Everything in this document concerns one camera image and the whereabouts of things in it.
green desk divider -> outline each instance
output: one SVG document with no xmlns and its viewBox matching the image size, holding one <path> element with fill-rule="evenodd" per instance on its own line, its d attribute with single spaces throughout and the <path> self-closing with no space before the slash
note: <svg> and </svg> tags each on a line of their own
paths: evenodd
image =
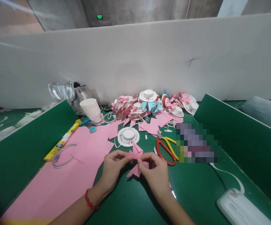
<svg viewBox="0 0 271 225">
<path fill-rule="evenodd" d="M 208 94 L 194 118 L 271 200 L 271 128 Z"/>
<path fill-rule="evenodd" d="M 0 141 L 0 216 L 78 117 L 63 101 Z"/>
</svg>

stack of paper cups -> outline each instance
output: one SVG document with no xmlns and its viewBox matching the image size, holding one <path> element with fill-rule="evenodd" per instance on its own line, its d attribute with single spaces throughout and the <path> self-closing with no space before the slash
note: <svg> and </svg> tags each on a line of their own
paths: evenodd
<svg viewBox="0 0 271 225">
<path fill-rule="evenodd" d="M 82 110 L 85 112 L 87 117 L 93 122 L 93 123 L 100 123 L 102 121 L 102 116 L 100 112 L 100 108 L 98 106 L 97 100 L 94 98 L 89 98 L 86 100 L 83 100 L 79 103 Z"/>
</svg>

hand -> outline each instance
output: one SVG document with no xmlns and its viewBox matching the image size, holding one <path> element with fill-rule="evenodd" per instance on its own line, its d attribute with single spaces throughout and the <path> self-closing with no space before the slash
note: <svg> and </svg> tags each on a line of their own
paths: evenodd
<svg viewBox="0 0 271 225">
<path fill-rule="evenodd" d="M 147 169 L 143 161 L 149 162 L 152 169 Z M 165 194 L 171 193 L 168 166 L 165 160 L 153 152 L 147 152 L 138 158 L 138 166 L 157 199 Z"/>
<path fill-rule="evenodd" d="M 132 157 L 121 150 L 115 150 L 104 157 L 102 175 L 96 184 L 103 190 L 104 197 L 115 188 L 122 167 L 132 161 Z"/>
</svg>

left hand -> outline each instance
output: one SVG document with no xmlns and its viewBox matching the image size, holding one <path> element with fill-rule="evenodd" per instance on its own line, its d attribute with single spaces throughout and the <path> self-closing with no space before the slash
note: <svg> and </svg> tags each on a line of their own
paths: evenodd
<svg viewBox="0 0 271 225">
<path fill-rule="evenodd" d="M 132 157 L 127 152 L 115 150 L 104 157 L 103 171 L 98 185 L 107 196 L 116 186 L 122 167 L 132 162 Z"/>
</svg>

scissor handle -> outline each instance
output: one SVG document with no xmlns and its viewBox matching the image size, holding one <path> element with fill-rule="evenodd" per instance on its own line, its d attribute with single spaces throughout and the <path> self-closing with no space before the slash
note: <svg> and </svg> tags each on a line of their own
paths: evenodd
<svg viewBox="0 0 271 225">
<path fill-rule="evenodd" d="M 170 138 L 168 138 L 168 137 L 163 137 L 163 139 L 166 141 L 167 145 L 169 146 L 169 149 L 171 150 L 173 156 L 179 161 L 178 156 L 177 156 L 177 155 L 175 154 L 175 152 L 173 151 L 172 146 L 170 145 L 170 143 L 169 143 L 168 140 L 172 141 L 172 142 L 175 143 L 175 144 L 176 144 L 176 141 L 174 141 L 173 139 L 170 139 Z"/>
<path fill-rule="evenodd" d="M 161 155 L 159 144 L 161 144 L 161 145 L 164 147 L 164 149 L 169 153 L 169 155 L 170 155 L 170 156 L 172 157 L 172 159 L 173 159 L 173 162 L 167 161 L 167 160 Z M 156 140 L 156 150 L 157 150 L 157 153 L 158 153 L 159 157 L 161 157 L 163 160 L 165 160 L 169 166 L 174 166 L 174 165 L 176 164 L 176 158 L 174 157 L 174 155 L 172 154 L 172 152 L 167 148 L 167 146 L 165 146 L 165 144 L 161 142 L 161 140 L 160 140 L 159 138 Z"/>
</svg>

